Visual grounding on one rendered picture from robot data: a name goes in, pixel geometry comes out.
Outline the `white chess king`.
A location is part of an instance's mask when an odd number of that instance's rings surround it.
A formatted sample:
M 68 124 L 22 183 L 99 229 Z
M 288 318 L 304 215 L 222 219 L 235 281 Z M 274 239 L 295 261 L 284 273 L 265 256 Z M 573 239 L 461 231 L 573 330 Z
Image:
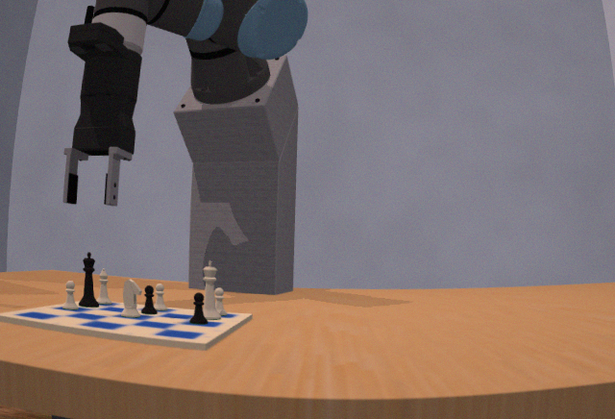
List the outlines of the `white chess king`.
M 204 301 L 204 316 L 207 320 L 221 320 L 221 315 L 215 308 L 215 297 L 214 297 L 214 282 L 216 282 L 215 274 L 217 269 L 215 267 L 211 267 L 211 260 L 209 261 L 209 267 L 205 267 L 204 269 L 205 277 L 203 280 L 206 282 L 206 291 L 205 291 L 205 301 Z

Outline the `blue and white chessboard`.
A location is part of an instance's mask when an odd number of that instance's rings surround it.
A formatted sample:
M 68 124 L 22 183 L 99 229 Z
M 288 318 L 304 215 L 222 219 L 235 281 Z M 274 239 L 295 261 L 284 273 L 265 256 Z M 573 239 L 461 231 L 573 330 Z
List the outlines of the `blue and white chessboard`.
M 253 314 L 228 312 L 221 320 L 206 325 L 190 324 L 194 309 L 168 308 L 158 314 L 141 313 L 139 318 L 122 317 L 124 304 L 111 302 L 99 308 L 63 309 L 64 304 L 0 313 L 0 322 L 74 333 L 106 339 L 206 351 L 253 319 Z

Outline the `black pawn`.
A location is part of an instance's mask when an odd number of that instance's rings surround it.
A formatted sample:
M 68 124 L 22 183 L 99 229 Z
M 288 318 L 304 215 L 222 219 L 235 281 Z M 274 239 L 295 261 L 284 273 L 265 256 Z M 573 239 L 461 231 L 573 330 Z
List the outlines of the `black pawn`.
M 196 293 L 194 295 L 194 305 L 195 305 L 195 310 L 194 310 L 194 315 L 193 317 L 189 320 L 190 324 L 196 324 L 196 325 L 206 325 L 208 323 L 208 320 L 205 318 L 204 313 L 203 313 L 203 308 L 202 305 L 204 305 L 205 303 L 203 303 L 204 301 L 204 295 L 202 293 Z
M 145 307 L 142 309 L 141 313 L 143 314 L 158 314 L 156 309 L 154 308 L 153 299 L 154 297 L 154 288 L 151 285 L 147 285 L 145 287 L 144 296 L 146 297 Z

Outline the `black chess king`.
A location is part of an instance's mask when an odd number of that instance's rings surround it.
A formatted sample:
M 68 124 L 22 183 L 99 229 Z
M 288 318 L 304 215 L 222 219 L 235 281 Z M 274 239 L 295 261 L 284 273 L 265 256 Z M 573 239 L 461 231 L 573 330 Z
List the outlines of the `black chess king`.
M 92 272 L 95 271 L 95 269 L 93 268 L 95 260 L 91 259 L 90 257 L 91 257 L 91 253 L 88 253 L 87 259 L 83 259 L 83 262 L 85 265 L 85 268 L 83 268 L 83 270 L 86 272 L 85 288 L 84 288 L 84 296 L 82 300 L 79 302 L 79 306 L 85 307 L 85 308 L 99 308 L 99 304 L 96 301 L 94 297 L 94 292 L 93 292 Z

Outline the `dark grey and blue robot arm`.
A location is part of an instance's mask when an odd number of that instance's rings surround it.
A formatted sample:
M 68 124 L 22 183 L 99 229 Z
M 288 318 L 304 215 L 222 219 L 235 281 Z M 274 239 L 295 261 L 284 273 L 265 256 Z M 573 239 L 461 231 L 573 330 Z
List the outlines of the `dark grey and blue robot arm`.
M 270 77 L 267 60 L 293 49 L 308 23 L 305 0 L 96 0 L 93 18 L 107 12 L 183 36 L 194 97 L 213 105 L 261 89 Z

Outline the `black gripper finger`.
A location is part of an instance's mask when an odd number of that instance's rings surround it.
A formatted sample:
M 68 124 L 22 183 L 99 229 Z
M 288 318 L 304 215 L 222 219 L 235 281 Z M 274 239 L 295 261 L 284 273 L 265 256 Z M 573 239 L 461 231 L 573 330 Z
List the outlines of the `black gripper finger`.
M 109 167 L 106 174 L 105 205 L 117 206 L 120 159 L 132 160 L 133 154 L 118 147 L 109 148 Z
M 63 202 L 67 204 L 77 204 L 78 189 L 78 160 L 88 160 L 88 154 L 74 148 L 64 148 L 66 155 Z

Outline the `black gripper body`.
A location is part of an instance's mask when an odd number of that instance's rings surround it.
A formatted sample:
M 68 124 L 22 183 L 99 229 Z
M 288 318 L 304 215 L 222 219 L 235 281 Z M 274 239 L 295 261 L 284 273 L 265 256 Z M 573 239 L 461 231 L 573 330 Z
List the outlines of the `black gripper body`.
M 134 154 L 146 23 L 123 12 L 92 19 L 93 13 L 94 7 L 87 6 L 85 24 L 71 26 L 68 38 L 70 51 L 86 62 L 72 148 L 89 156 L 108 156 L 109 147 Z

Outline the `white knight chess piece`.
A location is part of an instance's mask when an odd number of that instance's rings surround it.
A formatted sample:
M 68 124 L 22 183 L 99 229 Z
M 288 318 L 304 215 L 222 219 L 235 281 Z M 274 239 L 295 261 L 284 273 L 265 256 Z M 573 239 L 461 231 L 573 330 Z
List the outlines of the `white knight chess piece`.
M 124 282 L 123 288 L 123 301 L 124 301 L 124 310 L 121 312 L 122 317 L 128 318 L 139 318 L 140 314 L 137 311 L 137 303 L 136 303 L 136 295 L 141 295 L 142 290 L 139 286 L 132 280 L 127 280 Z

